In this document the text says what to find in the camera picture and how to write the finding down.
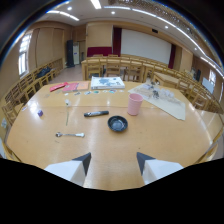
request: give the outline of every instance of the white box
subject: white box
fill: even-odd
[[[125,84],[120,77],[92,77],[91,89],[124,89]]]

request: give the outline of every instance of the whiteboard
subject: whiteboard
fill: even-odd
[[[157,37],[122,29],[121,54],[130,54],[169,64],[171,44]]]
[[[202,85],[210,92],[213,93],[214,86],[206,78],[203,77]]]

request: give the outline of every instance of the window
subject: window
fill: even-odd
[[[212,70],[210,70],[209,82],[213,84],[214,87],[215,87],[215,81],[216,81],[216,74]]]
[[[28,69],[28,49],[31,39],[31,33],[26,34],[19,49],[19,75],[23,76],[29,72]]]

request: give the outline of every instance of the pink cup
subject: pink cup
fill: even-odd
[[[137,93],[131,93],[128,101],[128,113],[130,115],[137,115],[141,107],[143,97]]]

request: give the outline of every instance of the red curtain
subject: red curtain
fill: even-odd
[[[168,68],[173,69],[174,59],[175,59],[175,52],[176,52],[176,45],[172,44],[171,52],[170,52],[170,61],[169,61]]]
[[[114,36],[113,36],[113,54],[118,55],[120,57],[121,55],[121,28],[114,27]]]
[[[87,57],[92,57],[94,54],[108,56],[108,54],[112,54],[112,47],[88,47]]]

